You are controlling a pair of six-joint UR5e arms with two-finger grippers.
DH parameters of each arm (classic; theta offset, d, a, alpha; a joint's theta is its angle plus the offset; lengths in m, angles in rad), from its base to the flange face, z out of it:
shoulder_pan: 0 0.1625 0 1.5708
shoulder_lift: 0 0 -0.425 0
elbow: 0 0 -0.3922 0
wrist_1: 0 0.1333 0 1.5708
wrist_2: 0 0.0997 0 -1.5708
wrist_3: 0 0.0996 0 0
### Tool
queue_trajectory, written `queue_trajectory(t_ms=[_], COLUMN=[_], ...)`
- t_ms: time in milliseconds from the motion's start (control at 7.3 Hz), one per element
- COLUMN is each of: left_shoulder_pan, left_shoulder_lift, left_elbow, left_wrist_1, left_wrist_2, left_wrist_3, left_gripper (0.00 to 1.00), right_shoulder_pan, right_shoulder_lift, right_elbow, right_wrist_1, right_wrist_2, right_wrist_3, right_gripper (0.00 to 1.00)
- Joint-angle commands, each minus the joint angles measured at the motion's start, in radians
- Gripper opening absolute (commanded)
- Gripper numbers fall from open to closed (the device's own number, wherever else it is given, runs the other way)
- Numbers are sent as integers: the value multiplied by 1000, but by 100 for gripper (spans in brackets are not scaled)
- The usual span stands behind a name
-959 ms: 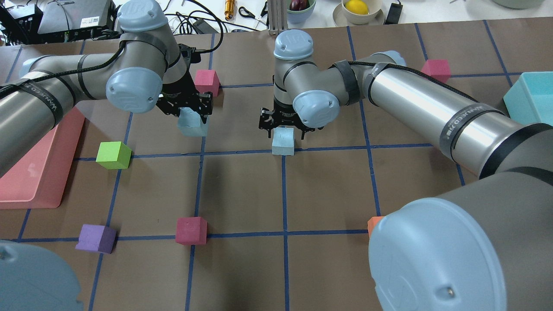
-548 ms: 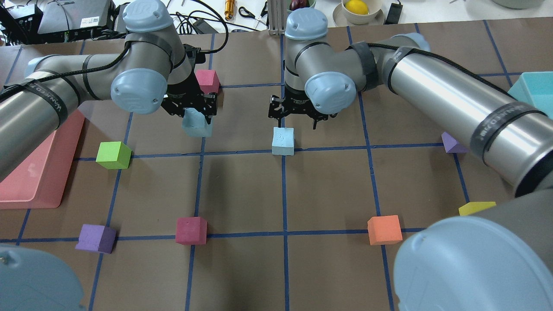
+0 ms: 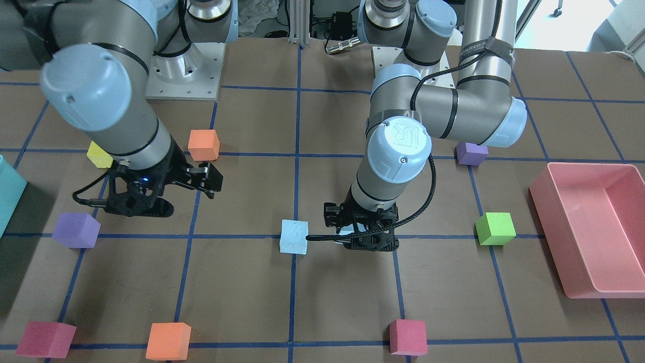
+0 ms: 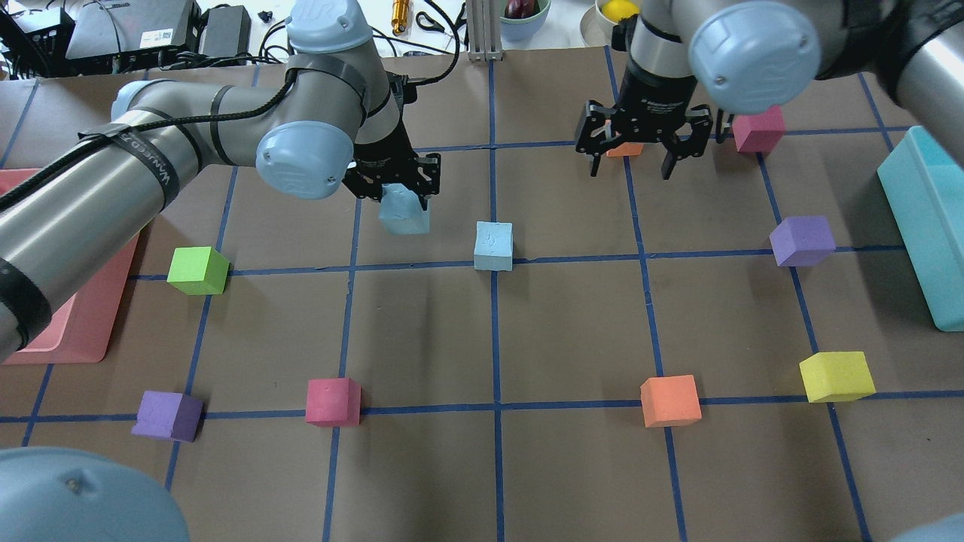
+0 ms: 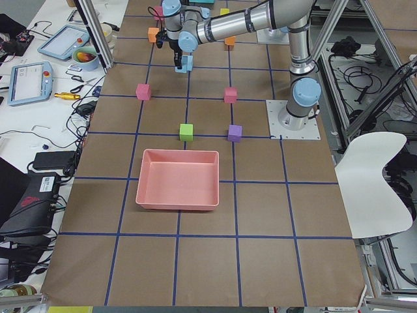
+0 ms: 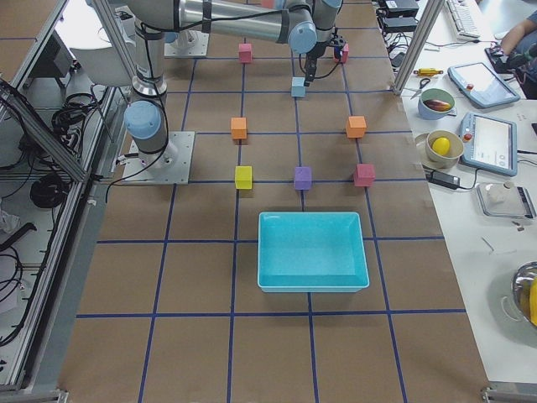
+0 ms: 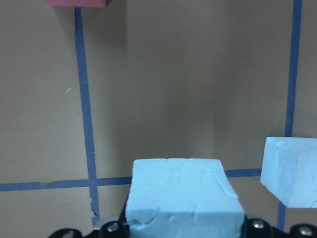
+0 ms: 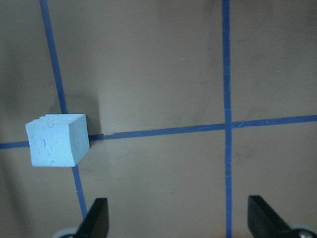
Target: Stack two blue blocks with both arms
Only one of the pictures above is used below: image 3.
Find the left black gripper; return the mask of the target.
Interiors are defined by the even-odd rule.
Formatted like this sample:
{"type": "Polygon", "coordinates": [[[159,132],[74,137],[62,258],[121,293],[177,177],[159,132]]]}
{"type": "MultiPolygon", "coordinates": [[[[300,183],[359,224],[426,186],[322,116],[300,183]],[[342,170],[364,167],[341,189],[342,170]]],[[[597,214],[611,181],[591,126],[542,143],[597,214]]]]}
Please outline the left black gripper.
{"type": "Polygon", "coordinates": [[[377,211],[369,211],[354,201],[340,205],[331,202],[324,204],[325,225],[337,230],[346,226],[350,226],[355,232],[386,229],[394,225],[398,219],[396,205],[386,210],[379,208],[377,211]]]}

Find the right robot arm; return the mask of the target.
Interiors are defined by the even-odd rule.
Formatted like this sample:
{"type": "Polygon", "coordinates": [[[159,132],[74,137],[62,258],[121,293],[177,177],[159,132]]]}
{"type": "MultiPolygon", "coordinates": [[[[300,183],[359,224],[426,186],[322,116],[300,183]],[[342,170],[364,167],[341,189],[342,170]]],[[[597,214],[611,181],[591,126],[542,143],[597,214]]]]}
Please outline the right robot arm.
{"type": "Polygon", "coordinates": [[[154,57],[235,41],[236,1],[2,1],[2,65],[40,66],[40,87],[71,126],[108,152],[109,201],[161,201],[168,184],[213,198],[223,183],[194,167],[146,100],[154,57]]]}

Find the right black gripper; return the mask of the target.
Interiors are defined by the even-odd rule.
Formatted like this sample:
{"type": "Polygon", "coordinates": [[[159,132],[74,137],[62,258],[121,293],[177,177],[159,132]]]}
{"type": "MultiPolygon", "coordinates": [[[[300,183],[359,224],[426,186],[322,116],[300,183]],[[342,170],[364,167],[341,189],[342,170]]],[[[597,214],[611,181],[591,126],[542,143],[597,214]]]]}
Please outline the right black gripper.
{"type": "Polygon", "coordinates": [[[198,190],[213,199],[223,187],[223,175],[210,162],[193,166],[187,162],[184,152],[174,139],[168,152],[168,168],[164,177],[165,185],[176,185],[185,189],[198,190]]]}

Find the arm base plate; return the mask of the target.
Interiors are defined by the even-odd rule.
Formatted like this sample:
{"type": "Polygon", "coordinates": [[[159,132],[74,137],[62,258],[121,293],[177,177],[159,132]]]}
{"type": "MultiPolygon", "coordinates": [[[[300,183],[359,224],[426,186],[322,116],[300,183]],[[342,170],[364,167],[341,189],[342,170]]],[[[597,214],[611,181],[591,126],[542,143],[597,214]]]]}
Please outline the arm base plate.
{"type": "Polygon", "coordinates": [[[416,69],[422,78],[428,76],[428,74],[434,74],[435,72],[449,69],[445,52],[441,55],[438,62],[429,66],[415,64],[412,60],[409,60],[406,57],[404,50],[400,47],[373,46],[371,55],[374,68],[374,78],[376,78],[380,71],[392,64],[408,64],[416,69]]]}
{"type": "Polygon", "coordinates": [[[175,57],[154,56],[147,99],[216,101],[225,50],[224,43],[194,43],[175,57]]]}

